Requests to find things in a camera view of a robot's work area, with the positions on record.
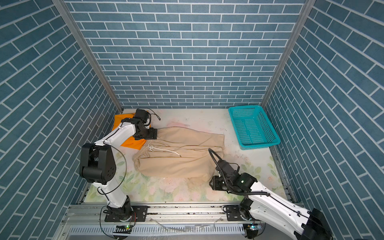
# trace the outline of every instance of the mounting plate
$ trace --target mounting plate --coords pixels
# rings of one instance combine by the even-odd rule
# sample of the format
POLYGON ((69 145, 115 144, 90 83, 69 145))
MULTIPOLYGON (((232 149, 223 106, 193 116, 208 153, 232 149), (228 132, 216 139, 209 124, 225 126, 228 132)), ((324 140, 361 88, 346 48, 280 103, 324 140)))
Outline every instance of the mounting plate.
MULTIPOLYGON (((147 217, 148 206, 131 206, 131 207, 133 209, 132 217, 135 217, 135 213, 136 213, 136 222, 145 222, 145 218, 147 217)), ((105 222, 121 222, 119 216, 116 216, 113 214, 107 214, 105 216, 104 221, 105 222)))

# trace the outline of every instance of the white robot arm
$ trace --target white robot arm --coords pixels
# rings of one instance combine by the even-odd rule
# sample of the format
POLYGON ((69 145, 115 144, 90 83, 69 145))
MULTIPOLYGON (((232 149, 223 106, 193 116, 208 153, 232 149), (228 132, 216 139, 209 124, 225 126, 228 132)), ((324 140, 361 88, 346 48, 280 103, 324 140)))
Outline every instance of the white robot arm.
POLYGON ((107 209, 114 219, 127 221, 131 218, 129 197, 119 188, 122 182, 115 179, 116 164, 112 148, 117 148, 129 137, 135 140, 156 139, 157 129, 149 127, 151 115, 137 109, 133 118, 125 118, 121 124, 95 143, 86 143, 81 148, 80 176, 92 183, 106 197, 107 209))
POLYGON ((213 190, 227 191, 245 198, 239 204, 244 220, 261 220, 287 234, 294 240, 329 240, 332 234, 329 225, 319 210, 297 206, 275 194, 255 177, 233 169, 213 150, 209 153, 220 176, 213 176, 210 186, 213 190))

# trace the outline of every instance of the plastic basket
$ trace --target plastic basket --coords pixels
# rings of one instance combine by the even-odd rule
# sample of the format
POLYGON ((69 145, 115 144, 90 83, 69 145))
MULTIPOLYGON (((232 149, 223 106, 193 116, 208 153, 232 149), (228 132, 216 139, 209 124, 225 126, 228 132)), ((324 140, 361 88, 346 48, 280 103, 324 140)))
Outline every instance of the plastic basket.
POLYGON ((270 147, 280 138, 261 106, 237 106, 228 109, 242 150, 270 147))

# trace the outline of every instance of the white drawstring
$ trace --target white drawstring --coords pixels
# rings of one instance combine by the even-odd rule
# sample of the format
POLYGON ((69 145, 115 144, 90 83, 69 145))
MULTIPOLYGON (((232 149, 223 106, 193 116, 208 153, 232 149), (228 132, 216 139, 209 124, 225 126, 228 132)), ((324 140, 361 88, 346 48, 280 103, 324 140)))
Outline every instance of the white drawstring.
POLYGON ((177 155, 180 156, 180 154, 178 154, 177 152, 172 151, 172 150, 168 150, 168 149, 161 149, 161 148, 157 148, 157 147, 150 146, 150 145, 148 145, 147 148, 149 148, 149 150, 151 150, 152 152, 153 152, 153 148, 154 148, 154 149, 157 149, 157 150, 163 150, 163 151, 168 151, 168 152, 174 152, 174 153, 176 153, 177 155))

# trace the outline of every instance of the orange towel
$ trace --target orange towel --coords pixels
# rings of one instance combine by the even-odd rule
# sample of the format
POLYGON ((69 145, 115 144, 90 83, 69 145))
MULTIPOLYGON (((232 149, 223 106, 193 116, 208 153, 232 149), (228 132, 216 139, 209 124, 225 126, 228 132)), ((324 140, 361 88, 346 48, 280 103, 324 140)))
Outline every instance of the orange towel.
MULTIPOLYGON (((115 115, 115 122, 113 124, 112 130, 114 130, 120 125, 121 120, 123 120, 124 118, 132 118, 133 116, 133 113, 115 115)), ((121 146, 140 150, 146 141, 147 140, 145 139, 135 140, 135 138, 131 136, 123 144, 121 144, 121 146)))

